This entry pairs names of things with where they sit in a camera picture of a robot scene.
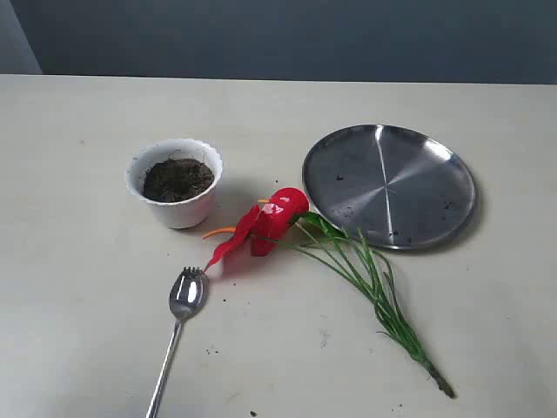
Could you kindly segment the round stainless steel plate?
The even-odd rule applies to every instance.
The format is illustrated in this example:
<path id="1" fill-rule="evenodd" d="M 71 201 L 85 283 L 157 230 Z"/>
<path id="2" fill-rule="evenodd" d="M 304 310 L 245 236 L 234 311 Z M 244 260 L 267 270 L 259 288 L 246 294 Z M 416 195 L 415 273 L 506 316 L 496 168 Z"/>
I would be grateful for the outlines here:
<path id="1" fill-rule="evenodd" d="M 471 222 L 478 193 L 460 157 L 417 131 L 355 125 L 319 140 L 305 156 L 302 183 L 314 210 L 372 245 L 427 250 Z"/>

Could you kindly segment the red artificial flower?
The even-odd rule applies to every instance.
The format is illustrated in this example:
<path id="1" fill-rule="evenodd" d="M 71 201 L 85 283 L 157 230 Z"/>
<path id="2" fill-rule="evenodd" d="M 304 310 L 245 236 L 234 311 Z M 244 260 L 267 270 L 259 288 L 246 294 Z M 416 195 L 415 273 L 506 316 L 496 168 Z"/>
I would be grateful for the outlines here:
<path id="1" fill-rule="evenodd" d="M 265 257 L 280 246 L 318 261 L 361 292 L 372 304 L 383 327 L 380 332 L 423 367 L 442 393 L 450 399 L 457 398 L 456 391 L 434 365 L 402 312 L 391 263 L 369 244 L 362 231 L 352 237 L 347 230 L 337 228 L 311 211 L 304 192 L 287 187 L 268 199 L 260 199 L 235 226 L 210 231 L 204 237 L 221 233 L 228 233 L 230 238 L 216 246 L 205 270 L 246 242 L 253 257 Z"/>

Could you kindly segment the stainless steel spork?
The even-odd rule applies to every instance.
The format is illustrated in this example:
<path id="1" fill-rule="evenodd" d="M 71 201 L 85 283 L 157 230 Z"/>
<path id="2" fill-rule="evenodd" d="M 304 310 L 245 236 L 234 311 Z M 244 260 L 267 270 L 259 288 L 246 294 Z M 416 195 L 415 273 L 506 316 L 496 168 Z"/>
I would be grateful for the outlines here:
<path id="1" fill-rule="evenodd" d="M 158 416 L 158 410 L 162 403 L 165 386 L 171 372 L 171 366 L 178 349 L 184 325 L 203 308 L 208 292 L 207 283 L 207 276 L 200 268 L 185 267 L 171 288 L 168 304 L 170 312 L 174 316 L 175 324 L 168 348 L 165 352 L 160 374 L 145 415 L 147 418 Z"/>

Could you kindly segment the white scalloped flower pot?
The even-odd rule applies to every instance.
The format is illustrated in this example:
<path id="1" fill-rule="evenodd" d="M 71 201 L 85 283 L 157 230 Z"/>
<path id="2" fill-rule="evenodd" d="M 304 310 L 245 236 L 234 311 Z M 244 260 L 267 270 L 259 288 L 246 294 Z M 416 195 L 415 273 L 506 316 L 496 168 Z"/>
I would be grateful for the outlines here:
<path id="1" fill-rule="evenodd" d="M 204 163 L 212 172 L 211 185 L 199 195 L 178 202 L 158 202 L 143 195 L 147 172 L 167 159 L 193 158 Z M 144 202 L 153 216 L 164 226 L 185 229 L 203 222 L 215 205 L 218 182 L 224 163 L 219 152 L 209 144 L 194 138 L 169 138 L 136 153 L 124 171 L 124 182 L 131 195 Z"/>

